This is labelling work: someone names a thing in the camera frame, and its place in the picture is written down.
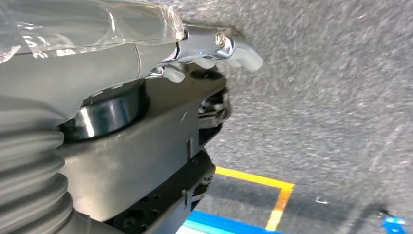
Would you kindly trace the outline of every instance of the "bolt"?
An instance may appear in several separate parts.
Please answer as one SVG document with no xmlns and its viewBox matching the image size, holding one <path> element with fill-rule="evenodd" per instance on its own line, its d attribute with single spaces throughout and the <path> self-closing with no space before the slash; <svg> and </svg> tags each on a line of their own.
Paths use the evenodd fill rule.
<svg viewBox="0 0 413 234">
<path fill-rule="evenodd" d="M 217 32 L 215 34 L 215 44 L 218 47 L 223 47 L 225 45 L 226 35 L 224 32 Z"/>
</svg>

